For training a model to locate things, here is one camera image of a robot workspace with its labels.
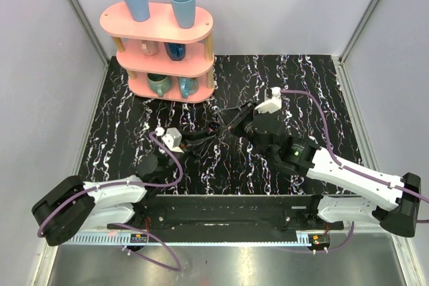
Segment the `black earbud charging case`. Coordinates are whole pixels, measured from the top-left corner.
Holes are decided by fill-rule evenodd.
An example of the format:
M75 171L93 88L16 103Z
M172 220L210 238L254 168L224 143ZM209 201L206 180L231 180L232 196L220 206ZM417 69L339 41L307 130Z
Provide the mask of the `black earbud charging case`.
M211 133L219 134L220 133L220 124L217 122L211 122L208 124L208 130Z

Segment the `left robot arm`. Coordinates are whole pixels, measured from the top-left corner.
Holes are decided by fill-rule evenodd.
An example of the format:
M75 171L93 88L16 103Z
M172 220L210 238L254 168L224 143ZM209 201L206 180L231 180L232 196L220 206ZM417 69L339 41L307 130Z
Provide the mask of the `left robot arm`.
M217 133L215 124L191 132L158 127L149 138L160 150L144 155L134 174L109 182L67 177L33 206L37 236L58 246L83 230L122 224L132 230L140 228L145 214L137 209L138 203L156 190L177 186L184 177L185 160L199 157L196 148Z

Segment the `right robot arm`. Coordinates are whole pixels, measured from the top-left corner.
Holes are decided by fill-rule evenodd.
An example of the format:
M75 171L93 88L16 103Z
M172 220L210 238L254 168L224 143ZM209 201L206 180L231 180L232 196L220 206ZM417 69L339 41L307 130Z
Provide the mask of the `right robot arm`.
M284 175L328 182L352 196L316 196L304 213L307 227L319 230L327 222L368 222L402 237L416 234L421 179L381 173L331 154L310 139L288 134L272 103L247 102L219 111L230 133L248 140L270 167Z

